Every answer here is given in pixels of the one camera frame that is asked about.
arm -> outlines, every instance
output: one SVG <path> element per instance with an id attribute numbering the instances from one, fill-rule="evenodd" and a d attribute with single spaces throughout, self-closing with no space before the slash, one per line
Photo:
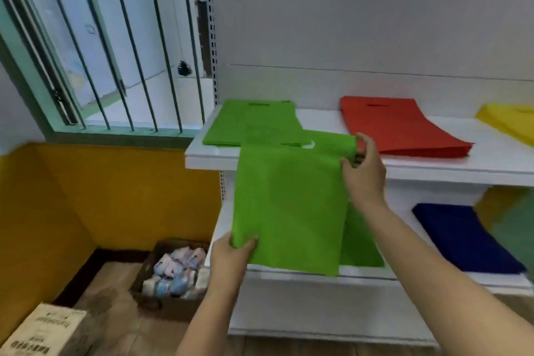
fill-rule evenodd
<path id="1" fill-rule="evenodd" d="M 374 141 L 356 164 L 341 159 L 345 186 L 382 254 L 429 329 L 451 356 L 532 354 L 534 327 L 446 261 L 389 209 Z"/>
<path id="2" fill-rule="evenodd" d="M 229 232 L 213 244 L 208 292 L 191 320 L 176 356 L 216 356 L 224 353 L 233 306 L 256 240 L 239 249 L 230 246 Z"/>

baseboard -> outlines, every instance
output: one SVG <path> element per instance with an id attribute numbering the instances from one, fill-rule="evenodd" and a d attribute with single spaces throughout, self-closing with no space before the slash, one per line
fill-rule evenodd
<path id="1" fill-rule="evenodd" d="M 104 263 L 143 263 L 149 254 L 150 251 L 95 249 L 52 304 L 61 307 L 74 307 Z"/>

window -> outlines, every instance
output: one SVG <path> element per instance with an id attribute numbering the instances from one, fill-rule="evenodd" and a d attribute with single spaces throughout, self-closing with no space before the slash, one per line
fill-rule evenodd
<path id="1" fill-rule="evenodd" d="M 2 2 L 0 35 L 51 139 L 174 146 L 213 110 L 193 1 Z"/>

person's left arm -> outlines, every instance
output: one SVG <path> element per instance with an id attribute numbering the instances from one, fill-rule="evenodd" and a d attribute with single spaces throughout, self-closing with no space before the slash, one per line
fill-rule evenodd
<path id="1" fill-rule="evenodd" d="M 208 292 L 178 346 L 176 356 L 222 355 L 232 310 L 256 248 L 253 239 L 239 249 L 230 246 L 232 233 L 218 239 L 211 249 Z"/>

barcode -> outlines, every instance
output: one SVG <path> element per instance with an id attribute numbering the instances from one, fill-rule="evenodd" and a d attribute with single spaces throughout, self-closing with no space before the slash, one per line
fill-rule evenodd
<path id="1" fill-rule="evenodd" d="M 34 352 L 41 352 L 43 354 L 48 353 L 48 351 L 50 350 L 50 346 L 34 345 L 33 343 L 24 342 L 22 340 L 15 340 L 11 344 L 11 347 L 15 349 L 23 349 L 23 350 L 30 350 Z"/>

